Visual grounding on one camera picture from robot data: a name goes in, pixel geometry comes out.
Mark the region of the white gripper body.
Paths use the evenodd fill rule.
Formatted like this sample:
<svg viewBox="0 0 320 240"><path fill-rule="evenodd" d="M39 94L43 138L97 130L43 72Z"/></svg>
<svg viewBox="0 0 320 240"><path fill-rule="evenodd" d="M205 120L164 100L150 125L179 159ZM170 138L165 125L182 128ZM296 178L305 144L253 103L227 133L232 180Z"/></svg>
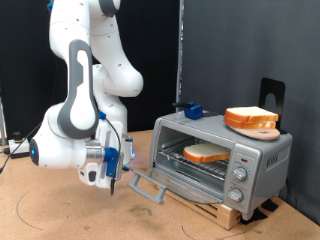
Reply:
<svg viewBox="0 0 320 240"><path fill-rule="evenodd" d="M121 133L123 124L119 121L101 120L96 138L102 147L102 160L99 163L96 185L101 188L113 189L122 175L123 153Z"/></svg>

